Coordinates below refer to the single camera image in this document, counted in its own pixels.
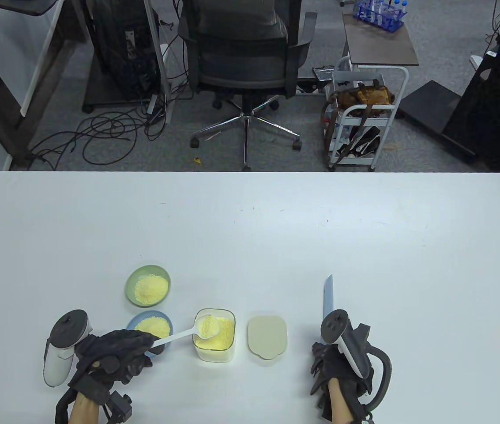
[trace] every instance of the white cart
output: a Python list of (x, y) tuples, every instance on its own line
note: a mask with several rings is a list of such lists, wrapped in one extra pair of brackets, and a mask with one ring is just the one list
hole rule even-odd
[[(385, 128), (383, 134), (381, 135), (381, 141), (379, 147), (375, 153), (371, 153), (366, 157), (340, 157), (340, 151), (346, 148), (346, 145), (350, 143), (350, 134), (354, 127), (361, 125), (361, 117), (352, 117), (350, 114), (356, 110), (364, 110), (366, 105), (355, 105), (349, 107), (345, 111), (338, 111), (338, 117), (336, 119), (336, 128), (332, 141), (330, 143), (329, 153), (328, 153), (328, 169), (329, 171), (336, 170), (336, 165), (367, 165), (369, 171), (374, 171), (377, 165), (377, 160), (381, 155), (385, 141), (387, 141), (387, 135), (389, 134), (389, 129), (391, 124), (395, 119), (395, 114), (405, 93), (405, 88), (409, 82), (409, 71), (403, 66), (395, 65), (356, 65), (351, 63), (350, 55), (341, 58), (335, 66), (335, 70), (332, 72), (332, 83), (327, 85), (324, 89), (326, 98), (335, 91), (342, 90), (342, 83), (348, 83), (348, 87), (357, 87), (357, 83), (364, 82), (367, 84), (372, 83), (374, 80), (379, 81), (380, 85), (385, 85), (383, 80), (383, 74), (379, 72), (379, 69), (399, 69), (403, 72), (403, 81), (401, 83), (401, 89), (399, 93), (395, 94), (395, 102), (393, 105), (374, 105), (374, 110), (383, 110), (380, 117), (369, 117), (365, 121), (365, 126), (361, 134), (355, 136), (354, 145), (350, 147), (350, 151), (354, 149), (355, 145), (359, 142), (361, 137), (371, 128), (379, 127)], [(330, 107), (327, 109), (327, 115), (332, 113)]]

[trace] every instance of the knife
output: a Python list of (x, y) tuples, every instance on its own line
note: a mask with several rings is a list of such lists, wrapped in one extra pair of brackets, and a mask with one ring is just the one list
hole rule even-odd
[(334, 310), (334, 283), (332, 281), (332, 274), (324, 283), (324, 305), (323, 305), (323, 319)]

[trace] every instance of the yellow powder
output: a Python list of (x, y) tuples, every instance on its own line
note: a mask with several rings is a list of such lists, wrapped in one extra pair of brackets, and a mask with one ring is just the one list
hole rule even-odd
[(209, 315), (203, 321), (199, 333), (203, 339), (209, 339), (210, 337), (215, 337), (220, 331), (220, 325), (218, 319), (213, 315)]
[(234, 342), (234, 321), (228, 318), (216, 318), (220, 331), (215, 337), (201, 339), (195, 335), (195, 346), (207, 351), (225, 351)]
[(134, 296), (143, 305), (154, 305), (167, 295), (169, 282), (159, 275), (145, 275), (138, 280)]
[(135, 329), (137, 329), (138, 331), (143, 331), (145, 333), (153, 334), (160, 339), (169, 336), (169, 333), (171, 333), (169, 323), (165, 318), (161, 317), (149, 317), (143, 319)]

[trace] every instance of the human arm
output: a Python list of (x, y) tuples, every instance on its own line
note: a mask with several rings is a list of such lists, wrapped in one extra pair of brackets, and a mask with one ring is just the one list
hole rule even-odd
[(78, 393), (71, 411), (69, 424), (97, 424), (99, 422), (99, 405)]
[(56, 406), (56, 424), (69, 424), (68, 406), (74, 405), (71, 424), (97, 424), (99, 405), (109, 402), (114, 382), (128, 384), (152, 363), (146, 351), (156, 355), (164, 346), (151, 348), (157, 337), (140, 331), (117, 330), (102, 337), (89, 335), (75, 349), (79, 362), (69, 390)]
[(316, 382), (311, 394), (320, 391), (317, 407), (322, 410), (322, 417), (334, 424), (350, 424), (366, 418), (368, 411), (358, 398), (371, 393), (373, 368), (367, 379), (359, 378), (335, 344), (315, 343), (312, 353), (315, 359), (311, 373)]
[(328, 392), (330, 393), (330, 402), (332, 404), (332, 424), (350, 424), (354, 420), (354, 417), (344, 400), (337, 378), (329, 380)]

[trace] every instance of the forearm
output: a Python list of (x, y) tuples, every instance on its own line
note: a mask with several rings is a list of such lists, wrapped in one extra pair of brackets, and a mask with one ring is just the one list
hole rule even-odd
[(354, 417), (350, 409), (348, 409), (348, 405), (340, 391), (338, 379), (332, 378), (328, 382), (328, 392), (330, 393), (330, 402), (332, 403), (332, 424), (350, 424), (354, 420)]
[(97, 424), (98, 422), (99, 405), (78, 393), (69, 424)]

